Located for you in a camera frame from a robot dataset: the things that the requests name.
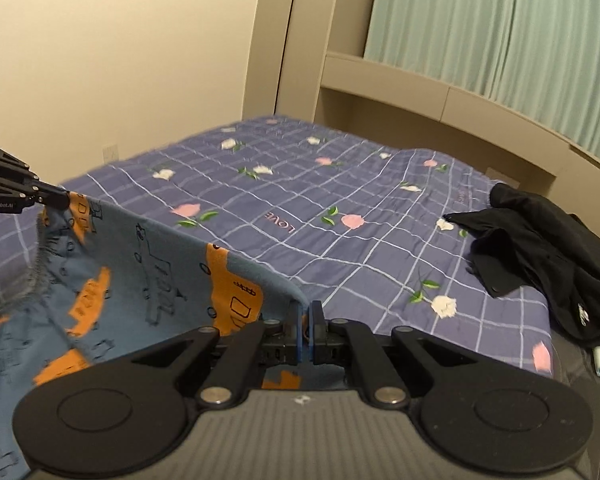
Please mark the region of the purple checked floral quilt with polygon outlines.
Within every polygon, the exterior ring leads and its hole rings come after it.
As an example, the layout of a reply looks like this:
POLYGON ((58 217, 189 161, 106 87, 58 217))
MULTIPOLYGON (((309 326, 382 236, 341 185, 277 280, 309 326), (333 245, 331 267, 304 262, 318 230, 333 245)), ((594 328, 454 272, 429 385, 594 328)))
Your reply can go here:
MULTIPOLYGON (((426 148, 265 117, 238 122, 68 182, 219 245, 377 333, 401 324, 544 375, 553 370, 544 297, 490 296, 470 273, 470 235, 445 221, 481 209, 492 182, 426 148)), ((38 211, 0 214, 0 309, 38 253, 38 211)))

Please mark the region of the black clothing pile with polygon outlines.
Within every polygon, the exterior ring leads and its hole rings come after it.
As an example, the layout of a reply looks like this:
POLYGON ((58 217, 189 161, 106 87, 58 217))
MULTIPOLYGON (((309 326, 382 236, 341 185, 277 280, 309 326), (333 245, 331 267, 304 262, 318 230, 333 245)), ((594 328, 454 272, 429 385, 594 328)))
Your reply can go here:
POLYGON ((558 330, 584 348, 600 346, 600 238, 547 198, 505 183, 490 207, 445 214, 470 234, 472 272, 493 297, 522 286, 544 295, 558 330))

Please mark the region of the wall power socket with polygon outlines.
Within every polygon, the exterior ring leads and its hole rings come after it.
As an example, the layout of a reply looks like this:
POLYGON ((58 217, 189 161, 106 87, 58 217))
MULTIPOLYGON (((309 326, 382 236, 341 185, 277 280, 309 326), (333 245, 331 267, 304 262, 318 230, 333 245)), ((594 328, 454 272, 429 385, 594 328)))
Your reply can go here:
POLYGON ((102 148, 102 160, 105 164, 111 164, 119 160, 119 148, 117 144, 106 145, 102 148))

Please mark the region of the teal window curtain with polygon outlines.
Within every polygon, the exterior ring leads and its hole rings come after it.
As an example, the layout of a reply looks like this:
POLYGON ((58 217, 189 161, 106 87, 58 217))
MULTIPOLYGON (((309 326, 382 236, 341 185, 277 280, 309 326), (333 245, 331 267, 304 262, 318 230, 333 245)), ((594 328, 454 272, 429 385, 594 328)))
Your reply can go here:
POLYGON ((364 56, 474 92, 600 158, 600 0, 374 0, 364 56))

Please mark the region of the blue pants with orange vehicles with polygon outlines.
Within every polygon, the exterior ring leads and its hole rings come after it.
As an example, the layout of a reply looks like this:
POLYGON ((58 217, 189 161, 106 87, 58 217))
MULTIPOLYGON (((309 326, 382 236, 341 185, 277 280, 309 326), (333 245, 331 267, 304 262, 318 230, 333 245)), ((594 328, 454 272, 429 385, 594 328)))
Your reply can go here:
POLYGON ((343 473, 333 366, 268 367, 258 388, 200 416, 163 460, 125 476, 30 471, 12 430, 32 390, 201 326, 230 336, 308 300, 282 276, 118 206, 73 195, 38 217, 26 284, 0 309, 0 479, 333 479, 343 473))

